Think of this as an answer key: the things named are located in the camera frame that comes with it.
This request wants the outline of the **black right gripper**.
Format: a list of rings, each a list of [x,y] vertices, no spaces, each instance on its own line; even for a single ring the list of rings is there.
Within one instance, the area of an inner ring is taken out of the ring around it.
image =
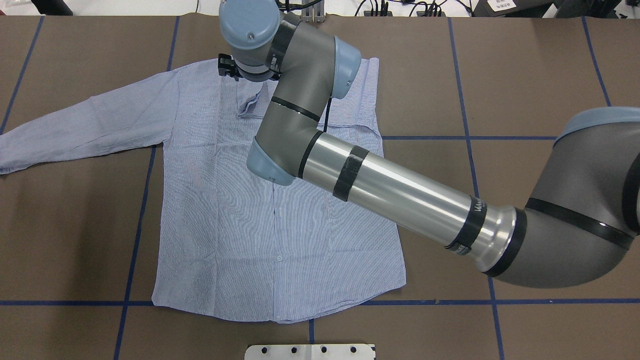
[[[220,76],[228,76],[238,81],[245,79],[254,83],[262,83],[265,81],[278,81],[281,74],[277,71],[269,69],[264,64],[249,65],[239,61],[230,54],[218,54],[218,74]]]

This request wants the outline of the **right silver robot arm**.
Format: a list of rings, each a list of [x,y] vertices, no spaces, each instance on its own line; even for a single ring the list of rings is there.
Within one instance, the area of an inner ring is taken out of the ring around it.
[[[223,0],[219,24],[231,50],[220,75],[279,82],[247,155],[258,177],[310,183],[468,258],[489,278],[530,289],[598,280],[639,243],[637,107],[577,114],[526,204],[489,205],[435,173],[466,154],[473,177],[471,139],[391,137],[382,157],[318,129],[330,101],[355,85],[356,48],[274,0]]]

